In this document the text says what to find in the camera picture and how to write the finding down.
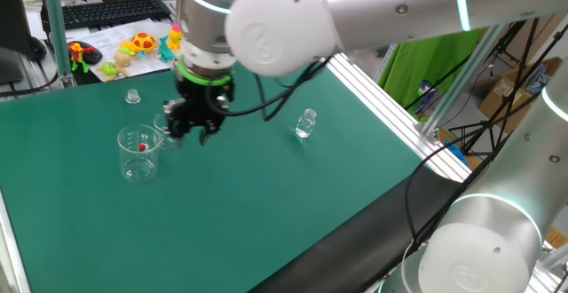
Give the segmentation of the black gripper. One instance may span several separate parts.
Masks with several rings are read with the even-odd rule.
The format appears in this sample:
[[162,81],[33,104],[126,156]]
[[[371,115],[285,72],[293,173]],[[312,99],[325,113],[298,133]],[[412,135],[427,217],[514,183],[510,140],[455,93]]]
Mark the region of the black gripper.
[[208,81],[198,78],[192,81],[178,78],[175,87],[180,98],[165,101],[162,107],[167,120],[166,134],[176,147],[181,148],[184,136],[191,131],[190,127],[202,127],[199,141],[205,146],[208,139],[220,131],[225,120],[225,115],[219,114],[213,107],[228,109],[217,98],[234,100],[233,79]]

